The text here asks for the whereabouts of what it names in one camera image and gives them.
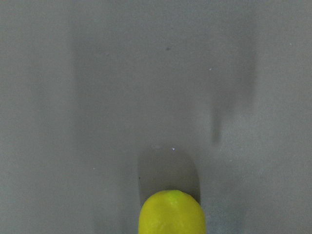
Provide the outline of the yellow lemon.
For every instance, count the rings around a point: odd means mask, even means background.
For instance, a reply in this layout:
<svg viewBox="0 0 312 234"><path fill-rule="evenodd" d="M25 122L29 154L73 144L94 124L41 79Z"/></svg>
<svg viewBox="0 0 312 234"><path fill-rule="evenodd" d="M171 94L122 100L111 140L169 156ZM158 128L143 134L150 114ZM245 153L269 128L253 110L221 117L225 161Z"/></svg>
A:
<svg viewBox="0 0 312 234"><path fill-rule="evenodd" d="M160 191L142 205L139 234L205 234L205 214L200 204L180 190Z"/></svg>

